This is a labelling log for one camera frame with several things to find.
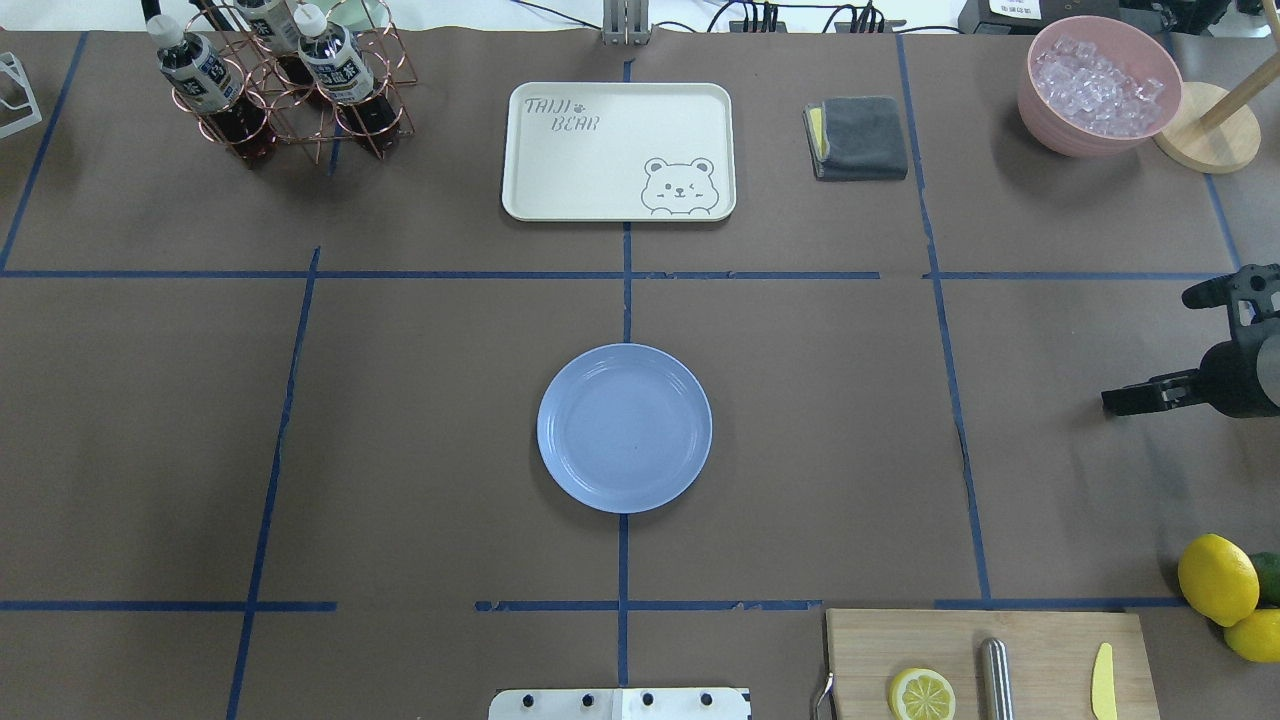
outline bear drawing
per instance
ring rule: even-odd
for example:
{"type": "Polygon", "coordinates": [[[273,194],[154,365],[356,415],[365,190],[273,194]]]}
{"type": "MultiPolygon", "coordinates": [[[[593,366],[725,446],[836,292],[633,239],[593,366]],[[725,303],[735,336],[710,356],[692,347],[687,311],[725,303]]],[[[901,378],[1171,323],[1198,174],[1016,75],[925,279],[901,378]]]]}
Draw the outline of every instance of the bear drawing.
{"type": "Polygon", "coordinates": [[[719,192],[712,184],[716,168],[707,158],[682,165],[668,164],[662,158],[645,161],[644,172],[649,182],[640,193],[640,201],[652,215],[710,215],[719,202],[719,192]]]}

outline pink bowl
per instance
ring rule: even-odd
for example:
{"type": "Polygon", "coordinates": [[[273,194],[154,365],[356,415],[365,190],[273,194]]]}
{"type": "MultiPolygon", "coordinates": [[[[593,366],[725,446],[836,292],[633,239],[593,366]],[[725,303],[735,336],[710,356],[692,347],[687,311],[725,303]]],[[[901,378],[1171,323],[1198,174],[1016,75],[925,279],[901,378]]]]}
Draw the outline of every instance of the pink bowl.
{"type": "Polygon", "coordinates": [[[1075,15],[1057,20],[1036,36],[1027,61],[1023,64],[1023,81],[1018,88],[1018,113],[1032,131],[1036,140],[1050,150],[1071,158],[1097,158],[1115,155],[1144,142],[1148,137],[1165,129],[1174,119],[1183,101],[1183,76],[1178,72],[1174,59],[1165,53],[1158,42],[1140,29],[1094,15],[1075,15]],[[1098,54],[1105,55],[1130,77],[1142,82],[1156,78],[1165,83],[1164,92],[1156,102],[1164,109],[1160,120],[1153,123],[1140,137],[1107,137],[1073,126],[1066,118],[1050,106],[1048,99],[1041,95],[1032,82],[1032,67],[1041,53],[1051,49],[1057,38],[1069,35],[1075,40],[1089,41],[1098,46],[1098,54]]]}

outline ice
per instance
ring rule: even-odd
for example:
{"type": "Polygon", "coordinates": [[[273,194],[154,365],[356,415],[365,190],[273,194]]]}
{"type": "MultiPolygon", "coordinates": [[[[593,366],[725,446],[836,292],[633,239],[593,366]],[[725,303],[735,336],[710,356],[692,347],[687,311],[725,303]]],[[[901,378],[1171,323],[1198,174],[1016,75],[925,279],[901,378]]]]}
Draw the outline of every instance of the ice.
{"type": "Polygon", "coordinates": [[[1057,114],[1097,135],[1138,137],[1164,114],[1156,104],[1162,82],[1139,83],[1096,44],[1069,35],[1036,58],[1032,81],[1057,114]]]}

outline bottle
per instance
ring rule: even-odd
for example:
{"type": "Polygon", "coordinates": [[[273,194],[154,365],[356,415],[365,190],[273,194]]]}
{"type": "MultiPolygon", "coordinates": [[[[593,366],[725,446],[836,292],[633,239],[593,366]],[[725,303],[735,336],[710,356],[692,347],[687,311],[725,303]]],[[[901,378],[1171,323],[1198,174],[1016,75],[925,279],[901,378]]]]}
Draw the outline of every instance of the bottle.
{"type": "Polygon", "coordinates": [[[298,59],[298,40],[302,33],[293,22],[293,0],[234,0],[236,10],[248,23],[250,29],[275,58],[275,64],[293,85],[311,87],[315,78],[307,65],[298,59]]]}
{"type": "Polygon", "coordinates": [[[298,5],[293,20],[302,31],[298,56],[338,104],[343,126],[356,142],[381,158],[396,146],[399,117],[378,91],[378,79],[360,56],[351,31],[326,20],[315,5],[298,5]]]}
{"type": "Polygon", "coordinates": [[[204,122],[218,128],[237,155],[253,165],[275,152],[278,138],[266,110],[244,96],[241,78],[227,69],[207,40],[183,32],[169,15],[147,20],[147,33],[160,47],[160,72],[204,122]]]}

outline yellow knife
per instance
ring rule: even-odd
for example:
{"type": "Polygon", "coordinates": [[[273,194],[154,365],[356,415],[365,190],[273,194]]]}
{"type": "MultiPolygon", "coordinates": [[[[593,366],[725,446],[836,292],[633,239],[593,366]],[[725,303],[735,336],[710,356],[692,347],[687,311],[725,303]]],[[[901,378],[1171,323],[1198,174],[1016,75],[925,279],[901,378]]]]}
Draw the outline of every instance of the yellow knife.
{"type": "Polygon", "coordinates": [[[1111,665],[1111,643],[1098,646],[1093,659],[1093,715],[1098,720],[1116,720],[1116,678],[1111,665]]]}

